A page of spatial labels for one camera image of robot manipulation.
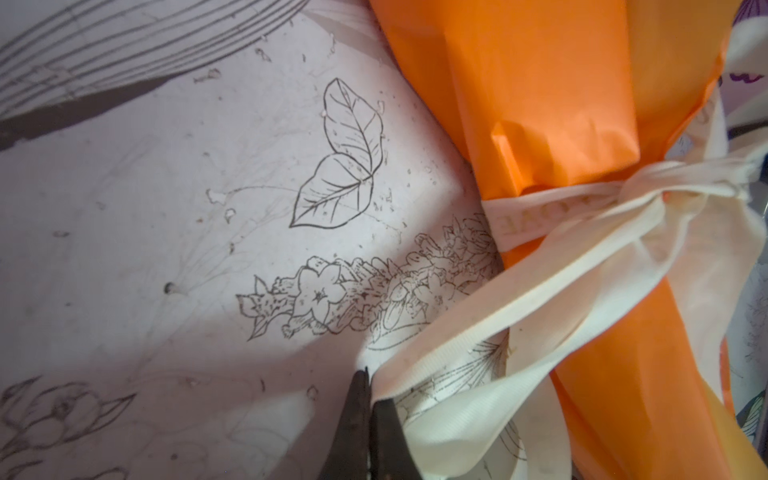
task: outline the cream ribbon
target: cream ribbon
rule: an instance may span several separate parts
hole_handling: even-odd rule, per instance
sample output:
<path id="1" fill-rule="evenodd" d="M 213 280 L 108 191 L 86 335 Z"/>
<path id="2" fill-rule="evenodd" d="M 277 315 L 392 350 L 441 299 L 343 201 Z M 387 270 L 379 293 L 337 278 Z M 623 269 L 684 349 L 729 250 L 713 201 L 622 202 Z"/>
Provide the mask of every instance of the cream ribbon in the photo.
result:
<path id="1" fill-rule="evenodd" d="M 460 392 L 406 425 L 422 472 L 451 477 L 472 468 L 564 357 L 614 325 L 671 270 L 682 271 L 676 283 L 696 284 L 700 276 L 711 278 L 713 262 L 718 275 L 726 275 L 717 281 L 743 283 L 766 234 L 762 218 L 746 205 L 746 185 L 768 152 L 767 137 L 762 131 L 760 142 L 706 163 L 652 164 L 622 184 L 484 202 L 500 250 L 525 240 L 529 230 L 536 237 L 546 234 L 545 240 L 443 314 L 373 376 L 374 401 L 397 396 L 477 342 L 510 329 L 506 376 Z M 712 220 L 718 222 L 715 230 L 708 225 Z M 713 232 L 719 237 L 710 237 Z M 681 255 L 691 244 L 697 255 Z M 687 309 L 678 306 L 681 313 Z"/>

